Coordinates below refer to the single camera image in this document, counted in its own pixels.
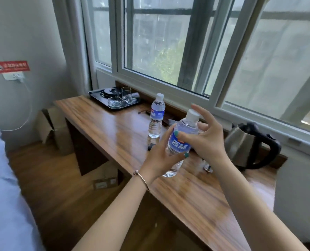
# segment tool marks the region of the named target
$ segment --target bottle label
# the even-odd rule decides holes
[[[150,112],[150,118],[155,120],[162,120],[164,116],[164,110],[163,111],[156,111],[154,109]]]
[[[175,151],[181,153],[181,152],[188,152],[191,149],[191,145],[188,143],[185,143],[181,140],[179,140],[174,132],[171,134],[169,138],[169,144],[171,148],[173,148]]]

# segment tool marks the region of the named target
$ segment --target tray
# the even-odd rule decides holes
[[[124,101],[123,105],[120,107],[120,108],[112,108],[108,105],[108,99],[101,96],[101,93],[104,91],[104,89],[99,89],[99,90],[94,90],[94,91],[89,91],[89,95],[90,95],[90,98],[96,102],[100,102],[104,105],[106,105],[109,109],[112,109],[112,110],[120,110],[120,109],[123,109],[123,108],[126,108],[126,107],[129,107],[129,106],[132,106],[132,105],[136,105],[138,103],[141,102],[141,99],[138,99],[137,102],[135,103],[132,103],[132,104],[128,104],[126,101]]]

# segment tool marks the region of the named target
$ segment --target white bottle cap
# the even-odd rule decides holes
[[[158,93],[158,94],[156,94],[156,99],[163,100],[164,99],[164,95],[162,93]]]
[[[186,114],[186,118],[190,121],[198,121],[200,114],[194,109],[189,109]]]

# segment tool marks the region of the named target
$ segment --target stainless steel kettle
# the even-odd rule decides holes
[[[259,148],[262,143],[269,145],[269,154],[260,162],[255,163]],[[258,131],[255,122],[247,124],[232,124],[232,130],[225,139],[225,150],[233,162],[240,170],[259,169],[270,164],[281,151],[280,143],[270,135],[264,135]]]

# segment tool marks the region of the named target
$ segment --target plastic bottle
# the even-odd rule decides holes
[[[177,131],[183,131],[188,134],[198,134],[199,131],[197,125],[198,120],[199,120],[199,113],[193,109],[189,109],[186,114],[186,117],[177,122],[174,131],[177,130]],[[184,143],[183,141],[180,141],[175,136],[174,131],[172,132],[169,138],[168,146],[165,149],[166,153],[169,156],[172,156],[181,152],[189,152],[191,149],[191,145],[188,143]],[[174,165],[168,172],[163,174],[163,176],[164,177],[175,176],[178,170],[180,169],[182,163],[183,160]]]
[[[164,95],[158,93],[156,99],[152,104],[152,111],[150,113],[150,123],[148,134],[151,138],[158,138],[161,134],[162,120],[164,116],[165,103],[163,101]]]

